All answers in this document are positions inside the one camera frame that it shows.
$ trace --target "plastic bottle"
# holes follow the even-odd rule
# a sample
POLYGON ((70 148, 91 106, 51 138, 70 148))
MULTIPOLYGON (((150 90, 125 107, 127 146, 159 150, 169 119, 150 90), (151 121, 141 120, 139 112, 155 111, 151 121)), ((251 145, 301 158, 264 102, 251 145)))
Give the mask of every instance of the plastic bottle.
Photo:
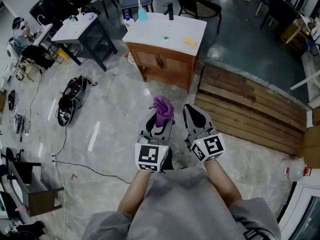
POLYGON ((278 175, 281 179, 298 182, 308 172, 303 158, 301 159, 285 159, 278 168, 278 175))
POLYGON ((139 21, 143 22, 143 21, 147 21, 148 20, 148 15, 146 10, 142 7, 140 0, 138 0, 138 5, 139 5, 139 9, 138 9, 138 17, 139 17, 139 21))
POLYGON ((128 30, 128 31, 134 30, 135 21, 134 21, 133 18, 130 18, 128 14, 124 15, 123 22, 124 22, 124 25, 126 27, 126 30, 128 30))

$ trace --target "wooden platform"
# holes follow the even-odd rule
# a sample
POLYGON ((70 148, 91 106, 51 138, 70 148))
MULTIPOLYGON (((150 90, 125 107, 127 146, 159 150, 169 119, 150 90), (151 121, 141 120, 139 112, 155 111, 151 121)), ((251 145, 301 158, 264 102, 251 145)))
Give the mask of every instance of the wooden platform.
POLYGON ((219 132, 293 156, 300 150, 306 110, 240 75, 206 64, 194 104, 219 132))

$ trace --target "wooden cabinet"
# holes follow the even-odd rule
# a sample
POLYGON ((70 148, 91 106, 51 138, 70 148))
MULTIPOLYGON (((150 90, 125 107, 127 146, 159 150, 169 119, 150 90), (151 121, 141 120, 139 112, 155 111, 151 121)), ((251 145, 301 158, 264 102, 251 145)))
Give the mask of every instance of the wooden cabinet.
POLYGON ((198 57, 157 46, 127 42, 143 80, 155 79, 189 90, 198 57))

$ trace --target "gray shirt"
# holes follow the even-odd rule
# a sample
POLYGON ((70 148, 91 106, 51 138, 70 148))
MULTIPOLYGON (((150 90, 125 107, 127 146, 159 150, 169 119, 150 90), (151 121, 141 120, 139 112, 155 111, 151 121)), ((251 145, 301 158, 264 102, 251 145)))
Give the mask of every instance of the gray shirt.
POLYGON ((186 168, 153 173, 134 219, 118 211, 92 215, 82 240, 245 240, 251 229, 281 239, 263 198, 228 209, 205 170, 186 168))
POLYGON ((28 38, 24 36, 24 31, 22 29, 14 29, 13 30, 13 39, 14 39, 14 49, 18 56, 28 47, 31 46, 32 43, 28 38))

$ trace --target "sink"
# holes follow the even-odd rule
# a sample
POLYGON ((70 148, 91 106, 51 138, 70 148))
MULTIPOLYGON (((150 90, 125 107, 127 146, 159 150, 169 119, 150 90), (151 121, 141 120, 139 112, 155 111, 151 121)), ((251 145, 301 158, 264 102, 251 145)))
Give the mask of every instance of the sink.
POLYGON ((126 33, 122 41, 162 47, 196 56, 203 38, 207 22, 194 18, 147 12, 148 20, 137 20, 133 30, 126 33), (196 41, 196 46, 184 42, 189 37, 196 41))

